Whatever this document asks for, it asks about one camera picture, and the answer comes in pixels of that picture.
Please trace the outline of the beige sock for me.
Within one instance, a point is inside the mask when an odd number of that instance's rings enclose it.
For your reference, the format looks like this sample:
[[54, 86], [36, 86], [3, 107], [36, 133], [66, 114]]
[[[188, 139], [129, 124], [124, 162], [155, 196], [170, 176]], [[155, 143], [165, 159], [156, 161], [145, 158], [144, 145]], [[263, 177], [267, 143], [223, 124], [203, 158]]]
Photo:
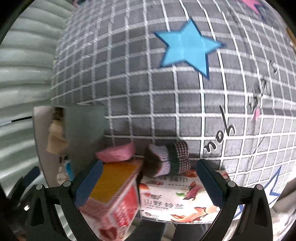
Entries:
[[53, 120], [49, 126], [47, 151], [61, 156], [67, 147], [68, 143], [64, 137], [63, 123], [59, 120]]

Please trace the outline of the pink sponge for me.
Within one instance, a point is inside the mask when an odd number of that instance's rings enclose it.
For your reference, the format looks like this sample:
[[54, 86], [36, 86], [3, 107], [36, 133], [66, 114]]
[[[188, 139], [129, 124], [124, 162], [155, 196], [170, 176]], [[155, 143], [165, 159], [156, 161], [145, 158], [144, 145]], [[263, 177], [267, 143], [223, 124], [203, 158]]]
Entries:
[[121, 146], [108, 147], [95, 155], [104, 163], [127, 161], [135, 155], [135, 145], [131, 142]]

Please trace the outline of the leopard print scarf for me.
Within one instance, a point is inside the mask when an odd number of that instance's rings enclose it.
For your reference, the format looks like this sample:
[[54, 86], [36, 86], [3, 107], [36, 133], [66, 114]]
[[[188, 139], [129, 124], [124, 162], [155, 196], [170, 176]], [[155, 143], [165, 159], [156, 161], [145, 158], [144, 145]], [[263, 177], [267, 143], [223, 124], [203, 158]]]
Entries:
[[53, 113], [53, 120], [63, 121], [64, 119], [64, 109], [61, 107], [55, 107]]

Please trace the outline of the red patterned carton box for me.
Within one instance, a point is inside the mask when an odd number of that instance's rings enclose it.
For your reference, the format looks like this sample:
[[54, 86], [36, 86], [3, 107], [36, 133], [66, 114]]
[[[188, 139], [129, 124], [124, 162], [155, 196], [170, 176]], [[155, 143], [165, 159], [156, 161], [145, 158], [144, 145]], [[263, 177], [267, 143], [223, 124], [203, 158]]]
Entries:
[[123, 240], [139, 209], [136, 178], [141, 159], [111, 162], [88, 201], [80, 208], [86, 222], [100, 240]]

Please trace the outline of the white floral tissue pack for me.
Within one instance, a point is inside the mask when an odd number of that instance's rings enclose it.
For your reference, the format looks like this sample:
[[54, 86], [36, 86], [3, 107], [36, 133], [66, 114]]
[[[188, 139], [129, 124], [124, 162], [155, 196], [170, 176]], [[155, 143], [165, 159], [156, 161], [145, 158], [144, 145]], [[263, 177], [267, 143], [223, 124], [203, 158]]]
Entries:
[[184, 176], [144, 176], [138, 189], [142, 218], [185, 224], [211, 223], [220, 211], [194, 170]]

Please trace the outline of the striped knitted sock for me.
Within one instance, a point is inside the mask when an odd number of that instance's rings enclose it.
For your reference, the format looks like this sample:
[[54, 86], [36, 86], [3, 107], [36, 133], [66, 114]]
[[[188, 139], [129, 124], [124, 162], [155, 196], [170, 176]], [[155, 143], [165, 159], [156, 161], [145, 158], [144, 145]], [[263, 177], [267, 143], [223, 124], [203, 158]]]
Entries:
[[150, 144], [145, 150], [142, 171], [149, 178], [182, 175], [190, 168], [189, 147], [185, 141], [163, 146]]

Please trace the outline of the grey storage box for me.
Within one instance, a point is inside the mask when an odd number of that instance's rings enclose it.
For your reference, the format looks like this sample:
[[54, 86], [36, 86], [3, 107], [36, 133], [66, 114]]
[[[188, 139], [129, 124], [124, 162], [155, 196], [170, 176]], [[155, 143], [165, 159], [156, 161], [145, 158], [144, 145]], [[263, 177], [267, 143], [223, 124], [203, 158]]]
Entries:
[[[34, 136], [41, 169], [50, 187], [58, 186], [59, 158], [46, 151], [49, 127], [54, 107], [38, 106], [33, 110]], [[69, 159], [74, 174], [83, 170], [95, 159], [102, 147], [102, 138], [107, 128], [104, 118], [106, 108], [102, 105], [70, 105], [65, 107], [65, 136], [69, 142]]]

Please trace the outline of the grey checked star blanket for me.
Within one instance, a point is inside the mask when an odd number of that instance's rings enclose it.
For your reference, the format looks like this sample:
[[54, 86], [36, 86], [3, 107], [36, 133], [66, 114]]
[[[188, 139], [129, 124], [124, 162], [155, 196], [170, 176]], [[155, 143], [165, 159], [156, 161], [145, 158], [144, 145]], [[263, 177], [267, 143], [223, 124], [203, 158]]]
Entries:
[[184, 140], [274, 206], [295, 176], [295, 49], [265, 1], [88, 1], [57, 46], [51, 101], [105, 106], [107, 146]]

